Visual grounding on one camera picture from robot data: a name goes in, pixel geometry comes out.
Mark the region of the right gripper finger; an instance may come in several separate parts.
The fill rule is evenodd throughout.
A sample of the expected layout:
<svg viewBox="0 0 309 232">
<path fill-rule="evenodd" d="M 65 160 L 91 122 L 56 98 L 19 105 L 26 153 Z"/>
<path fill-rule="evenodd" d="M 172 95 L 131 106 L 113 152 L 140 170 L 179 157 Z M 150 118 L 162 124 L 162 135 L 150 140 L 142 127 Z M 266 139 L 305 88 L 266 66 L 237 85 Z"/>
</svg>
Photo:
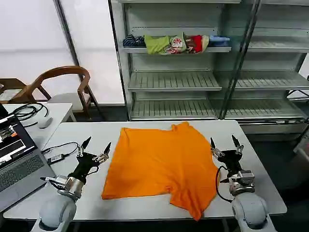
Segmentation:
<svg viewBox="0 0 309 232">
<path fill-rule="evenodd" d="M 224 156 L 223 152 L 216 148 L 215 142 L 214 142 L 214 140 L 213 140 L 212 137 L 211 137 L 211 151 L 212 151 L 212 155 L 213 155 L 216 159 L 221 158 L 221 157 Z"/>
<path fill-rule="evenodd" d="M 244 145 L 241 145 L 239 140 L 234 135 L 231 135 L 231 137 L 236 148 L 236 154 L 242 155 Z"/>
</svg>

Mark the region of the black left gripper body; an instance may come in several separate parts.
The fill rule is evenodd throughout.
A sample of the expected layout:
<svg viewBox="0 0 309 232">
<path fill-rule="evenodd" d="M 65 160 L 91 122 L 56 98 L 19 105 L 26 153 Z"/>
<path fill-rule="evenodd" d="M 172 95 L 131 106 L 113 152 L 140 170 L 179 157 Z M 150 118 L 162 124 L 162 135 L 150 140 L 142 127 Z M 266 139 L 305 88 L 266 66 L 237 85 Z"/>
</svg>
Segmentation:
<svg viewBox="0 0 309 232">
<path fill-rule="evenodd" d="M 74 171 L 68 174 L 68 177 L 78 179 L 82 183 L 86 183 L 86 177 L 96 173 L 99 170 L 100 163 L 97 161 L 97 156 L 84 152 L 82 156 L 77 157 L 78 165 Z"/>
</svg>

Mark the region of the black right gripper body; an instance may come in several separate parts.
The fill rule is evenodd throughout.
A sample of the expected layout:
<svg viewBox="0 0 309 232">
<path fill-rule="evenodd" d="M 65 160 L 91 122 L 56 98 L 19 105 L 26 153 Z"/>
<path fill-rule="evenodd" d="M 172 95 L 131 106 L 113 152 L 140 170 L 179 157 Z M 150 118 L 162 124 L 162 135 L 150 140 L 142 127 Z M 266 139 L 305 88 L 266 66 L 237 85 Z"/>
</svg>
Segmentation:
<svg viewBox="0 0 309 232">
<path fill-rule="evenodd" d="M 242 154 L 237 152 L 236 150 L 225 150 L 221 151 L 220 156 L 218 157 L 219 162 L 222 162 L 226 165 L 228 170 L 227 177 L 231 177 L 237 174 L 242 170 L 240 165 L 240 160 L 242 158 Z"/>
</svg>

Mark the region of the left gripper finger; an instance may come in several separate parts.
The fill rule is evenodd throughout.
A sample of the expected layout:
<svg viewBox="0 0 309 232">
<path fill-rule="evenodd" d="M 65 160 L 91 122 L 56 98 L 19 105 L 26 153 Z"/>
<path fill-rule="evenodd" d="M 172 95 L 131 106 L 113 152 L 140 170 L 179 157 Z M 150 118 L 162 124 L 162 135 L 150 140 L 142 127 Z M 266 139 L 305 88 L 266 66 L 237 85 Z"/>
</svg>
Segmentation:
<svg viewBox="0 0 309 232">
<path fill-rule="evenodd" d="M 85 141 L 82 142 L 82 144 L 78 147 L 78 154 L 76 155 L 76 157 L 83 157 L 84 156 L 84 150 L 88 146 L 90 140 L 91 140 L 91 136 L 88 137 Z"/>
<path fill-rule="evenodd" d="M 95 162 L 105 162 L 109 158 L 110 148 L 111 148 L 111 142 L 109 142 L 104 151 L 100 155 L 95 156 L 93 160 Z"/>
</svg>

